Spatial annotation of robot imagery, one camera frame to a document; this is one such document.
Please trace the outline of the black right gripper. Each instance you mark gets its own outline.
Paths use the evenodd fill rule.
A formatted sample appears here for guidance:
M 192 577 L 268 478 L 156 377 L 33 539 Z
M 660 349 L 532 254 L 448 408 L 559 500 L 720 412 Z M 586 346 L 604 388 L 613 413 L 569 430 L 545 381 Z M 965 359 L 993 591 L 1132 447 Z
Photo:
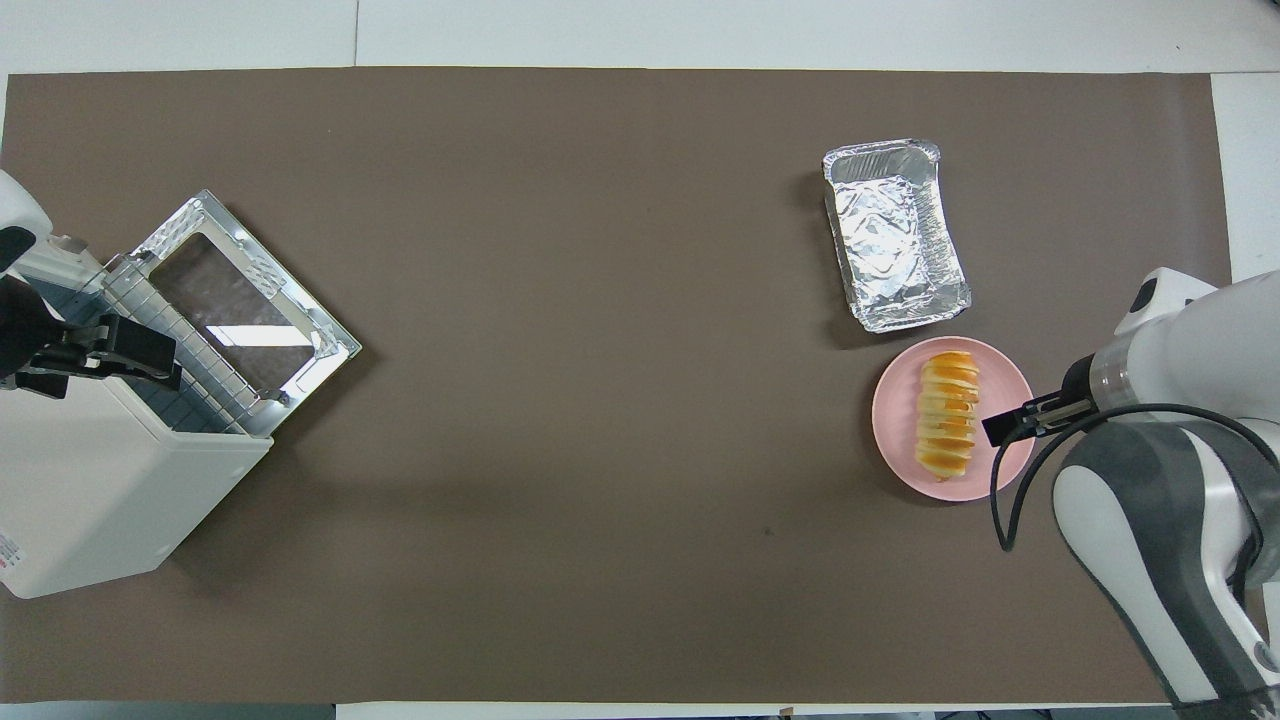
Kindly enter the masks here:
M 1097 413 L 1091 389 L 1094 355 L 1078 359 L 1062 375 L 1059 389 L 982 420 L 993 448 L 1059 433 L 1071 423 Z

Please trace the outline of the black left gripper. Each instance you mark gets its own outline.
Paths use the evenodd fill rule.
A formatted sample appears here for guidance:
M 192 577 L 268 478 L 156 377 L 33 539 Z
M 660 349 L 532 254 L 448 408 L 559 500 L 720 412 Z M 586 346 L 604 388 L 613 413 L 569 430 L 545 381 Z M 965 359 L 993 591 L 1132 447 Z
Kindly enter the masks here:
M 28 283 L 3 279 L 1 377 L 12 377 L 14 389 L 65 397 L 68 375 L 84 370 L 96 340 L 97 360 L 113 374 L 180 388 L 178 343 L 169 334 L 125 316 L 100 316 L 99 325 L 72 324 L 55 318 Z

